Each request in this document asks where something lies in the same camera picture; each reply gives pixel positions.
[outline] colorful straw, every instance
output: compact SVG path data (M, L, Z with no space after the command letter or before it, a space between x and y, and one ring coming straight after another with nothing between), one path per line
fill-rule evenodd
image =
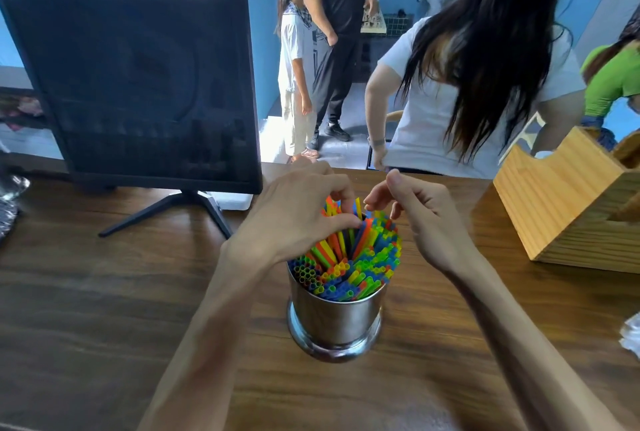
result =
M402 240L394 222L381 211L364 211L360 199L350 212L362 220L359 230L331 234L288 263L295 280L318 298L339 302L367 298L389 283L400 264ZM322 213L341 214L340 202L327 198Z

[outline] green shirt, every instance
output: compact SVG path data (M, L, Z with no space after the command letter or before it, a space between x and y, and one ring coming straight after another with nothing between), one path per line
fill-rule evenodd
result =
M597 47L587 56L581 71L608 45ZM593 76L584 94L587 116L606 116L618 98L640 94L640 52L635 47L620 51Z

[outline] black sneaker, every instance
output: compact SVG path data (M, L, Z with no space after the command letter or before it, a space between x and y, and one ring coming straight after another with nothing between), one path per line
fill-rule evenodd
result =
M327 123L324 133L327 136L332 136L336 139L339 139L340 141L351 141L351 135L344 131L340 127L339 123L334 123L333 125Z
M320 146L318 142L318 135L320 134L320 130L318 128L315 129L314 135L311 137L311 141L307 144L307 148L309 150L317 150Z

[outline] bracelet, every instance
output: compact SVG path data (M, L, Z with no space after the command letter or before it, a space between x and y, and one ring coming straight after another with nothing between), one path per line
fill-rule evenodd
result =
M367 141L369 142L369 145L372 148L377 148L379 146L384 146L386 143L386 140L384 138L382 138L381 140L371 140L371 138L367 138Z

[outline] monitor stand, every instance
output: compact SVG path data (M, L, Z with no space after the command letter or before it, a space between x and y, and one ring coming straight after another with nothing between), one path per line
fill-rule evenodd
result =
M153 217L156 214L160 214L161 212L164 212L171 207L188 204L204 206L220 231L222 231L222 233L224 234L225 238L229 239L231 237L231 228L227 224L225 217L222 215L222 211L220 210L220 207L218 206L216 200L213 197L206 196L203 193L196 191L180 191L177 194L166 196L164 199L157 201L155 204L150 205L146 209L142 209L140 212L136 212L123 221L118 222L118 224L112 225L108 229L105 229L104 231L99 233L98 236L110 236L115 232L121 231L125 227L129 227L133 224L138 224L142 220Z

